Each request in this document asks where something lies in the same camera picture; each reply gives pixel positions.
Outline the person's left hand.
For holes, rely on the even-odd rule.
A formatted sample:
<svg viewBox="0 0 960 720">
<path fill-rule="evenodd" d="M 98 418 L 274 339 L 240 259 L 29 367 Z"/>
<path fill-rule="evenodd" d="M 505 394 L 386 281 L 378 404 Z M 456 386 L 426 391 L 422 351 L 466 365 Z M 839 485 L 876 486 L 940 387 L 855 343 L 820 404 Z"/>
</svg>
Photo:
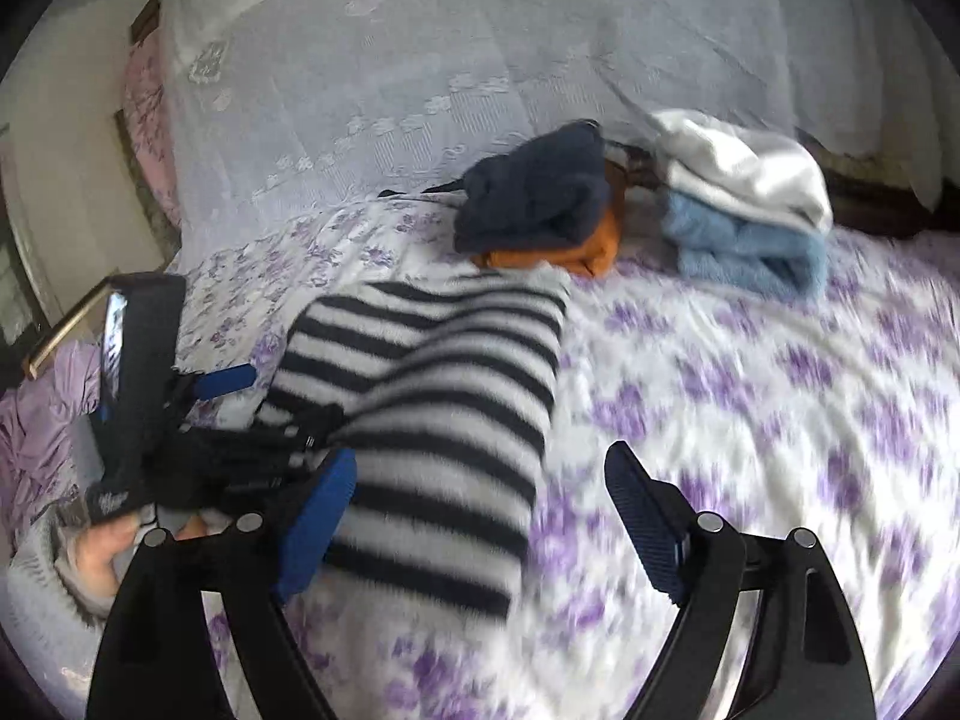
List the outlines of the person's left hand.
<svg viewBox="0 0 960 720">
<path fill-rule="evenodd" d="M 104 614 L 121 586 L 119 566 L 149 530 L 164 527 L 179 541 L 216 535 L 231 520 L 217 511 L 192 514 L 167 512 L 149 518 L 145 514 L 124 515 L 99 525 L 70 530 L 57 557 L 57 572 L 80 600 Z"/>
</svg>

